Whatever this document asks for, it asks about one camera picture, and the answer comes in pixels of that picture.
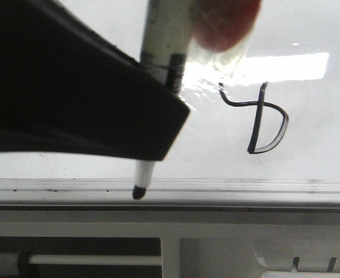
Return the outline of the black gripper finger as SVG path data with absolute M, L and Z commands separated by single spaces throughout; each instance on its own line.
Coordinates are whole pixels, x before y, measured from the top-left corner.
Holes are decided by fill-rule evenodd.
M 189 108 L 55 1 L 0 1 L 0 152 L 164 159 Z

